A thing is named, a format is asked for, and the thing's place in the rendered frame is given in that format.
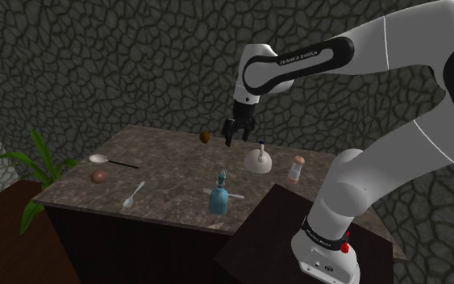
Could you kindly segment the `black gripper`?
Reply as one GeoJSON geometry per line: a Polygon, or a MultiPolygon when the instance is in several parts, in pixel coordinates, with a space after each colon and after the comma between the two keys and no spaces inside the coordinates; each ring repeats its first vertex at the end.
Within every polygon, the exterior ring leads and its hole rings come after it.
{"type": "Polygon", "coordinates": [[[249,135],[256,126],[255,110],[255,104],[245,104],[234,101],[232,117],[225,120],[222,129],[222,134],[225,138],[225,145],[227,147],[231,146],[232,136],[239,129],[244,130],[242,140],[248,140],[249,135]]]}

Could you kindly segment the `white dome-shaped dispenser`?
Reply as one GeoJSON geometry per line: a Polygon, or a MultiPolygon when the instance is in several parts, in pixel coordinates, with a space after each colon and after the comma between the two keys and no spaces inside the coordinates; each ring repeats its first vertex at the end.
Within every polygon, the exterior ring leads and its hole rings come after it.
{"type": "Polygon", "coordinates": [[[244,158],[244,167],[246,170],[256,173],[265,174],[269,173],[272,169],[272,158],[264,150],[264,142],[259,142],[260,146],[258,149],[250,151],[244,158]]]}

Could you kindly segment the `silver fork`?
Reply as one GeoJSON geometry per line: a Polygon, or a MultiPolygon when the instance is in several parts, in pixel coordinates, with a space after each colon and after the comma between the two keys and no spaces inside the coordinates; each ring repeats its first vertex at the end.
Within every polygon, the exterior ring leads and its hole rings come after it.
{"type": "MultiPolygon", "coordinates": [[[[207,189],[207,188],[203,188],[202,192],[204,192],[206,194],[211,194],[213,192],[213,190],[210,190],[210,189],[207,189]]],[[[227,194],[227,195],[230,196],[230,197],[233,197],[233,198],[242,198],[242,199],[245,198],[243,195],[239,195],[239,194],[227,194]]]]}

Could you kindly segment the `glass shaker with pink cap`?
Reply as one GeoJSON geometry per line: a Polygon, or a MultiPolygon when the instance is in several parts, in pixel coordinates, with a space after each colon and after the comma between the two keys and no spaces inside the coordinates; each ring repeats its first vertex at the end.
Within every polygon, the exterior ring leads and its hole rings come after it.
{"type": "Polygon", "coordinates": [[[298,183],[298,180],[299,180],[299,177],[300,177],[300,174],[301,174],[301,170],[302,170],[302,166],[305,164],[305,159],[301,156],[296,156],[294,158],[294,163],[291,167],[291,169],[289,170],[288,172],[288,175],[287,175],[287,182],[288,183],[291,183],[291,184],[297,184],[298,183]]]}

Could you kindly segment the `blue glass bottle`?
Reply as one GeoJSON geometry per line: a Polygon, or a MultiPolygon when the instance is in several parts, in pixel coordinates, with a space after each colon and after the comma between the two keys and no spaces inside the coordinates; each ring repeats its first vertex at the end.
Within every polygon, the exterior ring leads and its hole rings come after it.
{"type": "Polygon", "coordinates": [[[228,194],[224,189],[227,172],[223,170],[218,175],[216,187],[210,193],[209,212],[215,215],[224,215],[227,212],[228,194]]]}

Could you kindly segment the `dark marble-topped counter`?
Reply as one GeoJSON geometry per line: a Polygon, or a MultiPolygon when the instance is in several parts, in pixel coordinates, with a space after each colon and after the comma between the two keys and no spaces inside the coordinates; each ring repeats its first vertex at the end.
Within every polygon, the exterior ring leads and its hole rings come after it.
{"type": "Polygon", "coordinates": [[[130,125],[98,152],[137,169],[81,161],[41,194],[42,203],[81,284],[240,284],[215,257],[276,184],[314,201],[332,155],[270,145],[267,174],[244,168],[256,144],[230,147],[214,137],[130,125]],[[294,158],[305,159],[297,184],[287,182],[294,158]],[[106,172],[96,184],[90,175],[106,172]],[[227,212],[209,212],[210,195],[225,170],[227,212]],[[137,186],[130,207],[123,202],[137,186]]]}

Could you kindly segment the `dark robot stand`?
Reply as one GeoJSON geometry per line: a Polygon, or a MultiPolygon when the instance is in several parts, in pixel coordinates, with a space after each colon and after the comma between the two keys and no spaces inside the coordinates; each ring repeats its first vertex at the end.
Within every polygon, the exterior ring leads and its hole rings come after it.
{"type": "MultiPolygon", "coordinates": [[[[290,241],[313,203],[278,184],[263,197],[215,261],[240,284],[323,284],[299,268],[290,241]]],[[[392,243],[352,223],[359,284],[394,284],[392,243]]]]}

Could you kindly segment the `silver spoon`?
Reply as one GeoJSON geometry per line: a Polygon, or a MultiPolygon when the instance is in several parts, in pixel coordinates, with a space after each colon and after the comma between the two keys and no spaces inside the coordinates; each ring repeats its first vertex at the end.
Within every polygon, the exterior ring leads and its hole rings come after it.
{"type": "Polygon", "coordinates": [[[144,184],[145,182],[141,182],[134,190],[134,192],[128,198],[125,199],[125,201],[123,202],[124,207],[130,207],[132,205],[132,203],[134,202],[135,194],[144,186],[144,184]]]}

